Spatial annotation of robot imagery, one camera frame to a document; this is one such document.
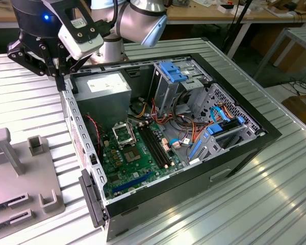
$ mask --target cardboard box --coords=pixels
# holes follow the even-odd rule
[[[306,95],[289,97],[282,104],[306,124]]]

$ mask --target corrugated metal surface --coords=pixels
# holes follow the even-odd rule
[[[306,48],[306,28],[288,28],[288,36]]]
[[[130,59],[200,53],[283,134],[240,173],[125,233],[117,244],[301,244],[306,242],[306,128],[215,47],[201,39],[126,45]],[[104,244],[78,183],[80,170],[58,92],[0,55],[0,127],[13,142],[48,138],[66,211],[0,244]]]

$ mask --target wooden table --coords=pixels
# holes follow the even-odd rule
[[[181,25],[181,24],[222,24],[231,23],[234,16],[232,14],[223,14],[217,10],[217,7],[212,5],[205,7],[198,3],[191,1],[190,7],[176,7],[171,6],[168,8],[168,24],[169,25]],[[294,23],[301,22],[302,27],[306,27],[306,16],[302,19],[298,17],[283,17],[279,18],[270,12],[263,10],[261,12],[251,12],[251,14],[245,16],[242,20],[243,26],[238,33],[232,47],[228,52],[228,56],[232,58],[239,47],[241,41],[246,35],[250,25],[252,23]],[[0,4],[0,28],[17,28],[16,17],[10,4]],[[292,47],[291,43],[287,49],[280,55],[275,64],[279,64],[283,57],[287,54]]]
[[[171,6],[168,8],[168,24],[169,25],[181,25],[181,24],[222,24],[232,23],[234,15],[224,14],[217,10],[215,5],[208,8],[191,1],[190,7],[176,7]],[[306,16],[300,17],[277,17],[267,10],[261,12],[251,12],[249,15],[244,16],[243,23],[240,32],[238,33],[234,43],[232,44],[227,56],[232,58],[237,51],[241,41],[246,35],[249,27],[253,23],[302,23],[301,27],[306,27]],[[285,55],[288,53],[294,43],[290,43],[284,52],[276,60],[275,64],[278,66]]]

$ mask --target blue latch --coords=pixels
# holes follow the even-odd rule
[[[208,131],[208,133],[209,133],[210,135],[213,135],[213,134],[215,134],[215,133],[217,133],[217,132],[222,131],[222,127],[220,127],[219,124],[211,125],[211,126],[209,126],[209,127],[207,128],[207,131]]]
[[[182,82],[188,79],[188,77],[184,76],[179,68],[172,62],[161,62],[160,66],[165,75],[167,75],[173,83]]]
[[[217,110],[217,112],[219,112],[219,114],[221,115],[222,119],[223,120],[226,120],[226,121],[230,121],[229,118],[227,118],[227,116],[225,115],[225,113],[217,106],[213,106],[211,109],[210,109],[210,114],[211,114],[211,118],[212,120],[216,123],[216,119],[214,117],[214,114],[213,114],[213,110]]]
[[[242,116],[238,116],[238,122],[240,124],[243,124],[243,123],[245,123],[245,119]]]

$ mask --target motherboard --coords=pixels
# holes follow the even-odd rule
[[[155,122],[146,127],[131,127],[131,130],[135,142],[123,146],[120,141],[131,136],[128,130],[119,130],[117,137],[115,131],[102,135],[107,199],[134,191],[185,167],[173,149],[164,144],[164,135]]]

